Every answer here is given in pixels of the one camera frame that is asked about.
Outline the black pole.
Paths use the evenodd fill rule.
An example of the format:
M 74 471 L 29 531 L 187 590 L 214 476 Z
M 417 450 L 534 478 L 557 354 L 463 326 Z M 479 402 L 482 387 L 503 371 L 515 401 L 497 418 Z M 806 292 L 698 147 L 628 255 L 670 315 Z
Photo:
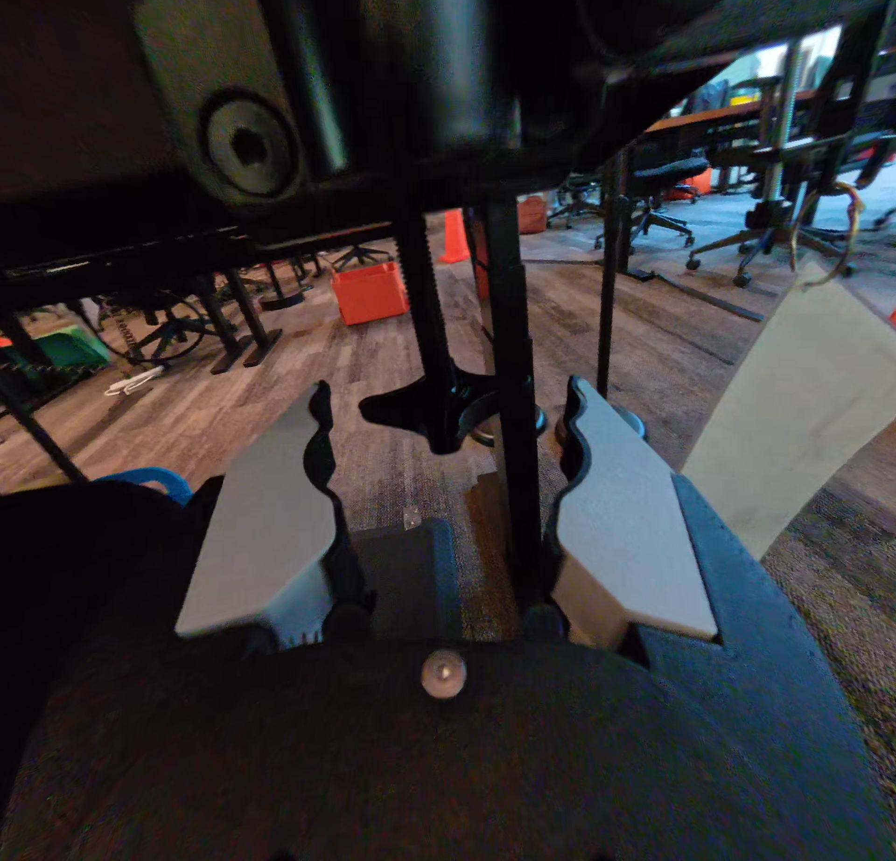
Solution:
M 533 352 L 517 200 L 492 200 L 480 223 L 487 252 L 492 347 L 510 518 L 510 573 L 521 609 L 541 598 L 541 507 Z

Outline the black desk legs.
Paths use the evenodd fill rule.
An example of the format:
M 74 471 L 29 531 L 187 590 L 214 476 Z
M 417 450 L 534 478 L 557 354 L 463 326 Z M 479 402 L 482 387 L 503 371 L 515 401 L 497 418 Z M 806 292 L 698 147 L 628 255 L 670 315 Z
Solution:
M 211 329 L 218 337 L 222 352 L 211 365 L 209 374 L 219 376 L 226 374 L 237 363 L 244 368 L 256 368 L 272 354 L 282 337 L 281 329 L 267 330 L 250 298 L 248 289 L 237 270 L 223 273 L 225 283 L 230 291 L 230 298 L 237 306 L 242 318 L 239 330 L 225 315 L 218 291 L 215 288 L 212 274 L 201 274 L 193 278 L 196 296 L 203 305 L 205 314 L 210 320 Z

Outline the black round base stand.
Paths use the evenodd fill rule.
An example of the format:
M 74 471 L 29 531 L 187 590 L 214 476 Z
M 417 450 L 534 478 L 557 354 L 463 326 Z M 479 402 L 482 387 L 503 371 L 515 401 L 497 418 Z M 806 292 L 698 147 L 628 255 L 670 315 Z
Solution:
M 308 286 L 303 282 L 301 273 L 291 263 L 287 264 L 287 281 L 284 283 L 278 270 L 279 262 L 268 262 L 263 265 L 267 275 L 269 289 L 259 298 L 259 306 L 263 311 L 280 311 L 296 307 L 305 299 Z
M 627 261 L 625 242 L 630 237 L 629 229 L 625 226 L 625 219 L 628 217 L 628 200 L 624 195 L 629 152 L 630 145 L 623 146 L 622 150 L 606 163 L 604 170 L 604 256 L 596 386 L 598 394 L 605 400 L 609 397 L 616 277 L 619 265 Z

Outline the orange plastic bin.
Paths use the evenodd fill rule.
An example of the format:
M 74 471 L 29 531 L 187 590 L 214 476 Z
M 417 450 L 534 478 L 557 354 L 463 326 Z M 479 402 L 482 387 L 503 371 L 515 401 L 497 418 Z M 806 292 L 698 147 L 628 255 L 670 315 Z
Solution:
M 409 297 L 396 261 L 334 273 L 330 281 L 346 326 L 360 326 L 409 312 Z

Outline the wooden top desk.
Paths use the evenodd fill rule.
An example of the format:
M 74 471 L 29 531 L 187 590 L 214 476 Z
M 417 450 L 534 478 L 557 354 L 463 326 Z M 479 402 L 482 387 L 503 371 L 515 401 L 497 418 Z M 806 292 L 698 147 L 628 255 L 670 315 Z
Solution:
M 770 98 L 766 102 L 767 106 L 764 106 L 763 101 L 759 99 L 750 103 L 665 118 L 650 125 L 644 131 L 643 136 L 650 139 L 658 139 L 661 135 L 670 135 L 686 130 L 707 131 L 740 124 L 758 123 L 763 111 L 769 110 L 772 114 L 776 112 L 778 100 Z

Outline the office chair with chrome post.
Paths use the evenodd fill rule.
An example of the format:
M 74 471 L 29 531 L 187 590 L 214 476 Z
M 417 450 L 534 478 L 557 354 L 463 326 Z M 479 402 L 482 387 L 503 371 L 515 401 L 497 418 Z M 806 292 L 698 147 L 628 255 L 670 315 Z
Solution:
M 770 144 L 748 151 L 735 149 L 745 164 L 763 174 L 763 193 L 745 218 L 745 228 L 723 240 L 698 247 L 686 261 L 688 271 L 700 267 L 708 252 L 737 246 L 741 259 L 733 284 L 749 285 L 750 263 L 760 253 L 787 247 L 790 267 L 796 268 L 798 252 L 813 251 L 833 263 L 835 274 L 843 272 L 847 252 L 823 240 L 808 222 L 823 195 L 856 196 L 839 188 L 840 165 L 856 135 L 858 111 L 867 89 L 875 44 L 861 41 L 857 28 L 845 28 L 840 46 L 820 86 L 804 123 L 804 133 L 790 139 L 796 107 L 796 90 L 785 80 L 784 94 L 770 135 Z

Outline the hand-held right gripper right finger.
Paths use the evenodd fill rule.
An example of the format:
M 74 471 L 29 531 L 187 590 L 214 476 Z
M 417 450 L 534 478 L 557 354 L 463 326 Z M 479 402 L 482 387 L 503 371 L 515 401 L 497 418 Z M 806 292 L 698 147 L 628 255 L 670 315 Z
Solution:
M 567 383 L 568 480 L 546 527 L 551 597 L 571 643 L 617 649 L 633 625 L 711 643 L 719 635 L 673 472 L 586 380 Z

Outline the green bin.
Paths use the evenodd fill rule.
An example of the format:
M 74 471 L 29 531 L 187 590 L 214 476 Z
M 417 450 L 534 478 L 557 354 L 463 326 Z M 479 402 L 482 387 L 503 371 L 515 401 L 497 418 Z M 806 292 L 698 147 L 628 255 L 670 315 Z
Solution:
M 111 362 L 106 346 L 80 326 L 61 327 L 35 341 L 54 366 L 70 372 L 95 371 Z

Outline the thin black rod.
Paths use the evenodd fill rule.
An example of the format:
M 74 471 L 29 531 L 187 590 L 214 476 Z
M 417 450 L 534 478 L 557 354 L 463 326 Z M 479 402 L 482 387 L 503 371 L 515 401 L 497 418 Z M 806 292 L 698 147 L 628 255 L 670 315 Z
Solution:
M 20 427 L 43 450 L 53 464 L 71 483 L 84 485 L 89 479 L 73 463 L 66 452 L 52 439 L 50 433 L 39 424 L 27 405 L 17 396 L 5 374 L 1 374 L 1 400 Z

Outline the dark grey box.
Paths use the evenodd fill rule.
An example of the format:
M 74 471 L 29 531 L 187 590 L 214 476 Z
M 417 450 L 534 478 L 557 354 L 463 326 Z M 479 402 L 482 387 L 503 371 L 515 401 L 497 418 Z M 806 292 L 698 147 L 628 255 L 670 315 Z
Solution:
M 461 641 L 462 602 L 447 520 L 426 518 L 409 530 L 354 531 L 351 539 L 366 585 L 376 595 L 376 641 Z

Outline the orange traffic cone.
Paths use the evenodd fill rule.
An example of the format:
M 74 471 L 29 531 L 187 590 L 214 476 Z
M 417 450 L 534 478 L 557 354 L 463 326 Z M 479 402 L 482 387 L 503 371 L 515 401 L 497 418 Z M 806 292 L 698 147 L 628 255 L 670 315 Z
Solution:
M 456 208 L 444 213 L 444 251 L 440 263 L 455 264 L 469 260 L 463 209 Z

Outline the black office chair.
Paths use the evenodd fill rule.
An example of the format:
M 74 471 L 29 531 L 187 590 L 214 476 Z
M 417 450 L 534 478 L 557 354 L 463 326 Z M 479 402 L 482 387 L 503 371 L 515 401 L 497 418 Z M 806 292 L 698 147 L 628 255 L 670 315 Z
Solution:
M 662 199 L 668 190 L 679 188 L 686 180 L 699 176 L 708 167 L 706 159 L 692 157 L 629 173 L 626 190 L 632 220 L 630 242 L 640 235 L 647 235 L 650 228 L 659 227 L 683 236 L 686 248 L 693 246 L 695 238 L 686 221 L 665 214 Z

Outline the blue bag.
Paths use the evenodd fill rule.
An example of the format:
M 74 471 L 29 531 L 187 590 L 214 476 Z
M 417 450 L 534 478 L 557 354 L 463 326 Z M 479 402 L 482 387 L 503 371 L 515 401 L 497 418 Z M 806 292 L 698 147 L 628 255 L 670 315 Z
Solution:
M 178 473 L 158 466 L 148 466 L 111 473 L 95 482 L 123 482 L 137 486 L 155 486 L 169 499 L 185 507 L 194 496 L 187 480 Z

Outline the black chair base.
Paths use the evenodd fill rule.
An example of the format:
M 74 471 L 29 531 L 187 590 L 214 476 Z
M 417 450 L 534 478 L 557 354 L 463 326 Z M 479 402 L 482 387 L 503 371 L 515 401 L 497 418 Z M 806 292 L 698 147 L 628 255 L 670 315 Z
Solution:
M 216 334 L 199 307 L 173 292 L 144 294 L 135 307 L 151 331 L 142 338 L 126 339 L 129 363 L 178 361 L 195 351 L 205 337 Z

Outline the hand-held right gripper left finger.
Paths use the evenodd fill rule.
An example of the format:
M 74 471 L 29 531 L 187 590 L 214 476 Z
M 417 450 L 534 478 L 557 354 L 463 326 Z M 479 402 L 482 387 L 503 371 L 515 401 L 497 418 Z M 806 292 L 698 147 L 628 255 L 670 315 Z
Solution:
M 330 385 L 312 384 L 223 475 L 175 623 L 182 639 L 249 628 L 275 648 L 319 643 L 342 610 L 368 622 L 375 592 L 340 497 Z

